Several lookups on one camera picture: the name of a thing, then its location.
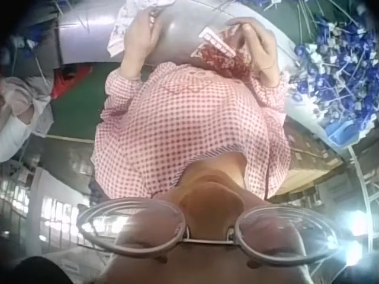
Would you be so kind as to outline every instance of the cardboard box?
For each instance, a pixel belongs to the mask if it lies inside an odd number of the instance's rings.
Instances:
[[[284,126],[284,132],[292,150],[307,153],[315,157],[322,157],[325,146],[318,143],[311,133],[301,133],[290,124]]]
[[[314,180],[329,173],[340,164],[342,164],[342,161],[336,156],[333,160],[323,160],[311,154],[292,150],[290,169],[276,194],[303,191],[310,188],[313,186]]]

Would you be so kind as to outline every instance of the white paper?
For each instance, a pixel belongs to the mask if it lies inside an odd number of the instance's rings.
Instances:
[[[128,0],[121,7],[115,20],[113,30],[109,39],[107,50],[111,57],[124,51],[124,36],[131,22],[139,10],[147,7],[162,7],[171,5],[175,0]]]

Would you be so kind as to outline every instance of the blue capacitor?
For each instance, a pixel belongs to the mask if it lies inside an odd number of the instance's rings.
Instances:
[[[297,84],[297,91],[301,94],[308,94],[308,82],[302,80]]]

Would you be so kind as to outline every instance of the white cloth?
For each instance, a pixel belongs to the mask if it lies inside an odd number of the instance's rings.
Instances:
[[[147,7],[171,5],[175,0],[128,0],[121,7],[115,20],[107,50],[111,57],[124,51],[124,35],[139,10]]]
[[[25,81],[10,77],[0,82],[1,95],[5,105],[0,110],[0,162],[9,160],[23,145],[36,128],[38,118],[50,102],[52,81],[49,85],[42,78],[28,78]],[[29,125],[17,118],[33,105],[34,114]]]

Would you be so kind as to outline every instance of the pile of blue components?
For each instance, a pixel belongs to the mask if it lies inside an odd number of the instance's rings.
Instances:
[[[317,121],[338,147],[363,138],[379,110],[376,33],[365,13],[353,17],[356,22],[341,23],[316,16],[316,42],[294,50],[300,70],[291,78],[292,99],[317,106]]]

